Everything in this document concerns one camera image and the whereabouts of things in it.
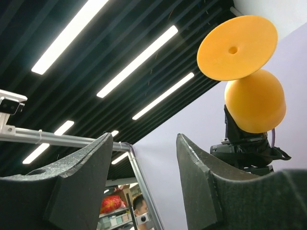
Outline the ceiling light strip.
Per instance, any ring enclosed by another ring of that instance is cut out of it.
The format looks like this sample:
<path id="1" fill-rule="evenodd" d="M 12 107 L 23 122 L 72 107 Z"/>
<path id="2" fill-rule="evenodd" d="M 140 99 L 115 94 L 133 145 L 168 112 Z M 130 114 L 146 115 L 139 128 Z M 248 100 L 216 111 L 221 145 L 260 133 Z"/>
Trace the ceiling light strip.
<path id="1" fill-rule="evenodd" d="M 34 64 L 31 71 L 43 75 L 107 3 L 108 0 L 87 1 Z"/>

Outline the person in background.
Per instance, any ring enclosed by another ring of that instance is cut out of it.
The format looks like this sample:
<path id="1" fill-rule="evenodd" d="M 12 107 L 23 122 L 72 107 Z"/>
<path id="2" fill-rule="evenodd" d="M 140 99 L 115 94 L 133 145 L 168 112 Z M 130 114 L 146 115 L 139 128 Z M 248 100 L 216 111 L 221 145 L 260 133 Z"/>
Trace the person in background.
<path id="1" fill-rule="evenodd" d="M 148 207 L 143 197 L 143 194 L 140 194 L 137 197 L 135 197 L 132 204 L 133 204 L 134 215 L 136 217 L 141 216 L 148 212 Z M 147 230 L 146 224 L 137 224 L 137 228 L 139 230 Z"/>

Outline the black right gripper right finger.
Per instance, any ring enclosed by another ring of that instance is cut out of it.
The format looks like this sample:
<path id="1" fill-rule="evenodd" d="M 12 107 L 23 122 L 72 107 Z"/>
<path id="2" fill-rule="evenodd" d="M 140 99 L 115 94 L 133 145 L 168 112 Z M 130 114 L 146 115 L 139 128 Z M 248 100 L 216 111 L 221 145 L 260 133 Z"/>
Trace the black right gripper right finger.
<path id="1" fill-rule="evenodd" d="M 306 229 L 305 170 L 257 176 L 203 151 L 183 134 L 176 147 L 188 229 Z"/>

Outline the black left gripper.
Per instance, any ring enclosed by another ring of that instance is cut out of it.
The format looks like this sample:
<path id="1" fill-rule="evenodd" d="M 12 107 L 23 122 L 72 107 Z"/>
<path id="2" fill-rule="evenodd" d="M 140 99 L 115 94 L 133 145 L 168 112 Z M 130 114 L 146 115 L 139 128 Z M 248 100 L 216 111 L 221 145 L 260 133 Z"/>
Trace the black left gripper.
<path id="1" fill-rule="evenodd" d="M 227 143 L 211 146 L 210 154 L 237 168 L 266 167 L 274 160 L 288 161 L 291 157 L 279 147 L 272 147 L 267 133 L 249 133 L 238 127 L 226 105 L 225 140 Z"/>

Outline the yellow wine glass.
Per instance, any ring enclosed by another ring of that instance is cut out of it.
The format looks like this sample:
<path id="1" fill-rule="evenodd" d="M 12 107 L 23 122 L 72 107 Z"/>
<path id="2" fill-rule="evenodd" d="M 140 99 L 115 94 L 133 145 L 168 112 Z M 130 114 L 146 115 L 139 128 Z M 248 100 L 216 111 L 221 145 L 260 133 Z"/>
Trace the yellow wine glass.
<path id="1" fill-rule="evenodd" d="M 268 19 L 245 15 L 215 27 L 197 52 L 208 78 L 227 83 L 224 101 L 237 126 L 249 133 L 276 128 L 286 114 L 284 90 L 263 66 L 273 56 L 278 33 Z"/>

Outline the red bag on shelf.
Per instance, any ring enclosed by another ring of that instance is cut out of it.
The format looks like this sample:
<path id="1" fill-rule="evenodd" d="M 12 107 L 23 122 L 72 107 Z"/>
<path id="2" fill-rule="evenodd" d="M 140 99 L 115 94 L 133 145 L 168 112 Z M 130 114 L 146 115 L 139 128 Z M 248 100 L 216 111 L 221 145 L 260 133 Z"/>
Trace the red bag on shelf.
<path id="1" fill-rule="evenodd" d="M 100 214 L 113 212 L 120 208 L 126 208 L 124 201 L 118 195 L 106 196 L 100 207 Z"/>

